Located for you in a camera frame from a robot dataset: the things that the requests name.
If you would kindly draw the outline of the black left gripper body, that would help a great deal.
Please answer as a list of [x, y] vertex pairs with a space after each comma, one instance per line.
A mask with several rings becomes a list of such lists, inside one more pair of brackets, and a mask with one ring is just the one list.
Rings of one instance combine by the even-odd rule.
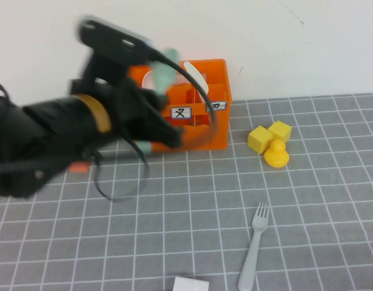
[[133, 140], [154, 140], [151, 123], [144, 116], [142, 98], [129, 67], [100, 55], [92, 55], [82, 75], [71, 81], [70, 93], [97, 99], [107, 110], [113, 131]]

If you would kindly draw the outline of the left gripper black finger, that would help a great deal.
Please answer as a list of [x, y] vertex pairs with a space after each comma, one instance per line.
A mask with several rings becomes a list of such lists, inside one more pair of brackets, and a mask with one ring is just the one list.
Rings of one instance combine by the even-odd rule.
[[166, 94], [159, 94], [151, 89], [143, 89], [143, 96], [157, 112], [161, 113], [169, 105], [169, 97]]
[[182, 130], [172, 126], [162, 116], [149, 114], [133, 122], [133, 138], [139, 141], [160, 142], [170, 148], [181, 147]]

